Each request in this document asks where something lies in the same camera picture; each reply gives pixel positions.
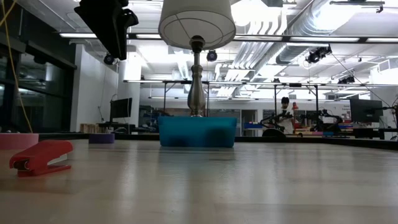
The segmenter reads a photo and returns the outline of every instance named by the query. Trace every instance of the red stapler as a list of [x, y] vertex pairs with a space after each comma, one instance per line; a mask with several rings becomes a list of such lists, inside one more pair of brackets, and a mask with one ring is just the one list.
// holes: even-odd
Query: red stapler
[[18, 152], [10, 159], [10, 169], [18, 170], [18, 177], [32, 177], [60, 170], [70, 169], [69, 165], [48, 165], [60, 156], [72, 152], [73, 146], [68, 141], [46, 140]]

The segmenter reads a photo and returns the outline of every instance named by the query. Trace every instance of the lampshade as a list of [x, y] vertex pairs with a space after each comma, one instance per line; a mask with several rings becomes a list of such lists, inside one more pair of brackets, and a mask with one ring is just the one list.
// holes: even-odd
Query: lampshade
[[190, 39], [199, 35], [203, 50], [217, 49], [235, 33], [229, 0], [164, 0], [159, 34], [168, 45], [190, 49]]

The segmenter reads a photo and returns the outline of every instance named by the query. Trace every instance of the ceiling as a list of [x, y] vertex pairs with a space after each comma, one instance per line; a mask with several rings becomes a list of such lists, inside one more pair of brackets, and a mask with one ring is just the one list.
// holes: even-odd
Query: ceiling
[[[129, 7], [139, 18], [139, 25], [131, 27], [129, 32], [153, 32], [157, 33], [161, 5], [149, 1], [133, 1]], [[297, 7], [288, 10], [288, 22], [297, 15], [310, 0], [297, 0]], [[74, 0], [19, 0], [19, 4], [28, 11], [39, 17], [59, 32], [89, 32], [85, 23], [74, 12], [73, 8], [78, 6]], [[376, 8], [367, 8], [356, 13], [346, 24], [334, 31], [333, 35], [398, 35], [398, 6], [387, 7], [376, 14]], [[238, 27], [238, 33], [245, 33], [248, 27]], [[176, 55], [169, 55], [169, 49], [163, 41], [130, 40], [129, 44], [138, 47], [143, 56], [143, 75], [170, 74], [177, 70]], [[239, 52], [241, 43], [232, 42], [221, 49], [217, 49], [219, 63], [226, 60], [234, 60]], [[368, 45], [368, 44], [333, 44], [333, 53], [346, 68], [360, 67], [356, 75], [361, 77], [369, 76], [369, 67], [374, 63], [370, 60], [383, 58], [391, 55], [398, 55], [398, 45]], [[201, 55], [201, 64], [205, 70], [214, 70], [217, 63], [210, 63], [205, 60], [206, 52]], [[187, 57], [187, 66], [192, 66], [193, 57]], [[303, 77], [330, 77], [345, 71], [345, 68], [331, 55], [324, 58], [320, 63], [307, 68], [303, 61], [298, 61], [296, 66], [288, 66], [283, 70], [283, 78]]]

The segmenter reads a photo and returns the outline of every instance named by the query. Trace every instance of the wire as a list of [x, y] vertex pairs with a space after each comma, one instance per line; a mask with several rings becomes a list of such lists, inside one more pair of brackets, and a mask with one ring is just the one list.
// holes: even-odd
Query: wire
[[14, 7], [15, 3], [16, 3], [16, 1], [14, 1], [14, 3], [12, 3], [12, 6], [11, 6], [10, 10], [8, 10], [8, 12], [6, 13], [6, 7], [5, 7], [5, 5], [4, 5], [4, 0], [2, 0], [2, 13], [4, 14], [4, 18], [3, 18], [3, 20], [0, 22], [0, 26], [2, 25], [2, 23], [4, 23], [5, 26], [6, 26], [6, 37], [7, 37], [8, 51], [9, 51], [9, 54], [10, 54], [12, 74], [14, 75], [14, 79], [15, 79], [15, 86], [16, 86], [16, 88], [17, 88], [17, 92], [18, 92], [18, 95], [19, 95], [19, 101], [20, 101], [20, 103], [21, 103], [22, 110], [23, 110], [23, 112], [24, 112], [24, 116], [25, 116], [25, 119], [26, 119], [26, 123], [27, 123], [27, 125], [28, 125], [28, 127], [29, 127], [29, 131], [30, 131], [30, 133], [33, 133], [32, 126], [30, 125], [30, 121], [29, 121], [29, 119], [28, 119], [28, 117], [27, 117], [27, 115], [26, 115], [26, 110], [25, 110], [24, 102], [22, 101], [22, 95], [21, 95], [21, 93], [19, 92], [18, 78], [17, 78], [17, 73], [16, 73], [16, 71], [15, 71], [14, 60], [12, 59], [12, 50], [11, 50], [11, 44], [10, 44], [10, 36], [9, 36], [9, 33], [8, 33], [8, 25], [7, 25], [7, 20], [6, 20], [8, 14], [11, 12], [11, 10], [12, 10], [12, 8]]
[[[338, 60], [337, 58], [336, 58], [336, 56], [333, 54], [333, 53], [331, 53], [332, 54], [332, 56], [334, 56], [334, 58], [338, 61], [338, 63], [341, 65], [341, 66], [343, 66], [343, 68], [350, 74], [350, 75], [352, 75], [360, 84], [362, 84], [362, 85], [364, 85], [362, 82], [361, 82], [361, 80], [359, 80], [358, 78], [356, 78], [356, 76], [351, 72], [351, 71], [349, 71], [343, 64], [342, 64], [342, 62], [340, 62], [340, 60]], [[367, 87], [366, 85], [364, 85], [375, 97], [377, 97], [377, 98], [379, 98], [383, 103], [385, 103], [388, 107], [391, 107], [390, 106], [390, 104], [388, 104], [385, 100], [383, 100], [382, 98], [380, 98], [380, 96], [378, 96], [377, 94], [375, 94], [369, 87]], [[396, 127], [398, 128], [398, 124], [397, 124], [397, 121], [396, 121], [396, 118], [395, 118], [395, 116], [393, 116], [393, 118], [394, 118], [394, 122], [395, 122], [395, 124], [396, 124]]]

